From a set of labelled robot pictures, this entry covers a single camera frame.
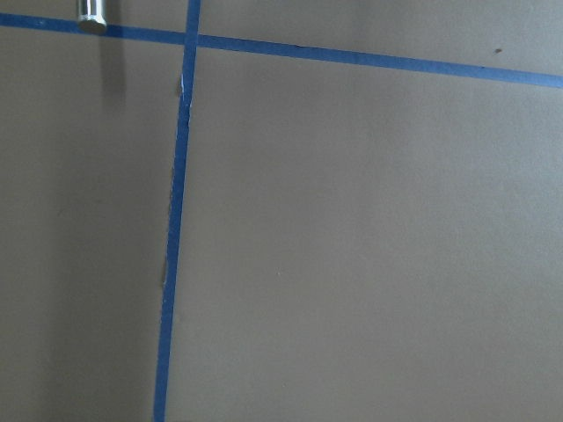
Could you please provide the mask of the steel muddler black cap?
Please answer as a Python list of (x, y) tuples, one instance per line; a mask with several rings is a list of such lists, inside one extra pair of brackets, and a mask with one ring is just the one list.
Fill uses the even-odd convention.
[(77, 26), (83, 33), (102, 35), (106, 32), (106, 1), (77, 0)]

